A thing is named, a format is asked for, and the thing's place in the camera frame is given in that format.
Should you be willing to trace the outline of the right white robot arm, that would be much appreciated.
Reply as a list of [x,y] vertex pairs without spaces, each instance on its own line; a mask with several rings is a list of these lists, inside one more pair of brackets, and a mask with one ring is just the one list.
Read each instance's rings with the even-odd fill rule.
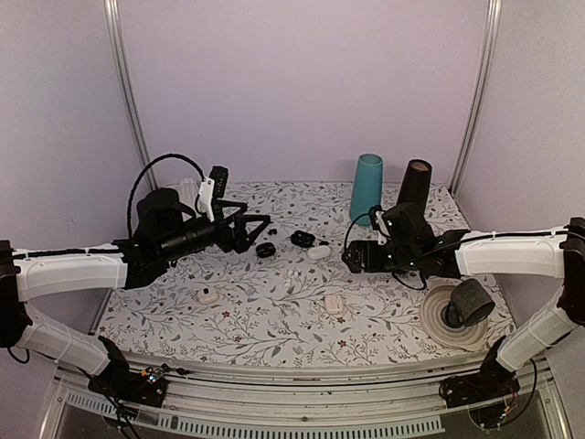
[[422,277],[461,278],[479,274],[526,274],[562,280],[553,298],[520,328],[490,349],[473,391],[493,398],[508,374],[584,324],[584,220],[549,230],[433,233],[423,218],[376,215],[373,241],[345,241],[342,260],[353,273],[416,271]]

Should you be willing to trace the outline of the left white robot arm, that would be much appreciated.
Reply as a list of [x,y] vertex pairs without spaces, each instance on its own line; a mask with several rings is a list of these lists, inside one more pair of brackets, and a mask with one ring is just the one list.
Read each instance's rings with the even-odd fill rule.
[[96,289],[132,290],[152,284],[179,259],[208,247],[246,252],[268,227],[267,215],[220,200],[205,216],[177,199],[138,203],[138,226],[127,240],[97,248],[16,252],[1,243],[1,346],[35,351],[92,376],[117,397],[136,387],[113,342],[91,337],[43,314],[32,299]]

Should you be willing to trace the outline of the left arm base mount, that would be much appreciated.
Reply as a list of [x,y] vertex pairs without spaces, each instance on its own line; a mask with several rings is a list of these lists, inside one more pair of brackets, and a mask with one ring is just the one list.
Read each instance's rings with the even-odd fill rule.
[[98,340],[106,347],[110,362],[100,374],[90,377],[88,389],[116,401],[161,408],[168,381],[165,378],[152,380],[151,372],[145,375],[132,372],[125,356],[111,340],[103,336],[98,336]]

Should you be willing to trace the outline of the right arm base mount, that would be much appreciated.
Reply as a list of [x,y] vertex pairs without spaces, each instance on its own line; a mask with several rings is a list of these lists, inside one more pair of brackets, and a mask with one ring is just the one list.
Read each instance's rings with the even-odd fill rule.
[[504,339],[500,337],[490,347],[477,372],[441,381],[439,396],[448,408],[485,402],[520,390],[516,373],[505,369],[496,360],[497,350]]

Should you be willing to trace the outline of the cream earbud charging case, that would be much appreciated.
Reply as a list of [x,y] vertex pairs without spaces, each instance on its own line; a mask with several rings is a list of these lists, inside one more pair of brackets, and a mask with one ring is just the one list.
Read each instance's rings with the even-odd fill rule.
[[344,299],[339,294],[331,294],[324,298],[324,310],[330,316],[339,316],[344,313]]

